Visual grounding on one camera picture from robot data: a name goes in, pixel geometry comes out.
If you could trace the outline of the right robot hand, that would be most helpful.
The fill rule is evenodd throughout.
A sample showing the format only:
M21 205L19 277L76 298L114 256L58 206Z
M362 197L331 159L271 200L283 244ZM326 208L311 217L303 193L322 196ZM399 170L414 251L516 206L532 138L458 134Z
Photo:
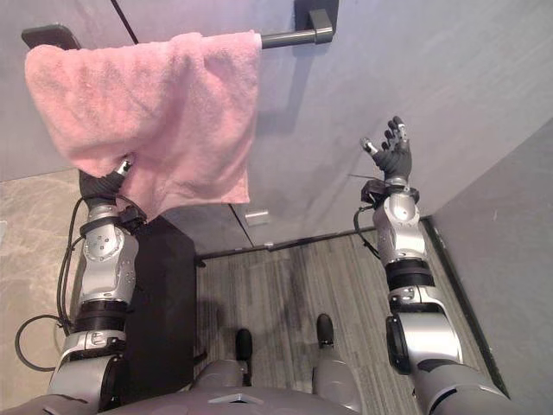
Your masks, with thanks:
M400 117L395 116L387 125L381 149L378 149L368 137L360 140L360 146L384 173L386 181L408 182L412 170L412 155L405 123Z

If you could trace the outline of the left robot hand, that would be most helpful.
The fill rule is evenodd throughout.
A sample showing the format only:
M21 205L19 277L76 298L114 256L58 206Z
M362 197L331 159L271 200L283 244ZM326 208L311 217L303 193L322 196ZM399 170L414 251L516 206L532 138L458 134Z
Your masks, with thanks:
M92 199L103 200L104 203L115 203L116 195L121 189L126 176L134 164L133 155L125 155L119 165L109 174L95 177L79 171L79 190L87 201Z

